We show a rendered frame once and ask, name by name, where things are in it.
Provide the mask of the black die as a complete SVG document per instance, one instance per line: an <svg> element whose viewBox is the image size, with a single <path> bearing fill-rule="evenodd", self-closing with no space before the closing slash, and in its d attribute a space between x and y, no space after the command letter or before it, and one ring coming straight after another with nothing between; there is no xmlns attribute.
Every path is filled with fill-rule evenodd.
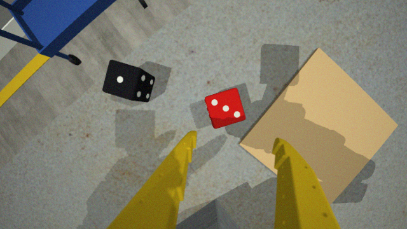
<svg viewBox="0 0 407 229"><path fill-rule="evenodd" d="M102 91L131 101L149 102L155 77L141 69L110 60Z"/></svg>

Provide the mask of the red die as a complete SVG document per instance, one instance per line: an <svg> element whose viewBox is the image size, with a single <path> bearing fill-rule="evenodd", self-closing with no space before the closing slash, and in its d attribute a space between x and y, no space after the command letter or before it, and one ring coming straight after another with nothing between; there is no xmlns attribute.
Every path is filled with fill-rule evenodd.
<svg viewBox="0 0 407 229"><path fill-rule="evenodd" d="M214 129L245 120L237 88L206 96L205 105Z"/></svg>

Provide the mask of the tan square mat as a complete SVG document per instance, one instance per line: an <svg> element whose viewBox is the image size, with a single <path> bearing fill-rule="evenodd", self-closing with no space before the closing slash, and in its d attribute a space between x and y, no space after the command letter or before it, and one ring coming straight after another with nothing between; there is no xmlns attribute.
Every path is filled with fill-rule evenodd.
<svg viewBox="0 0 407 229"><path fill-rule="evenodd" d="M287 141L311 166L331 205L398 124L320 48L239 145L277 175L273 144Z"/></svg>

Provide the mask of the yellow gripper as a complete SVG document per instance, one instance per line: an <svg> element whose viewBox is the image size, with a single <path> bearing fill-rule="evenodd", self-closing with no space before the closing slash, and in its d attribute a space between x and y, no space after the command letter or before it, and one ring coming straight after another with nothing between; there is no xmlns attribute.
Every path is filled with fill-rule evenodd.
<svg viewBox="0 0 407 229"><path fill-rule="evenodd" d="M197 131L188 132L106 229L176 229ZM285 140L276 138L274 229L341 229L314 170Z"/></svg>

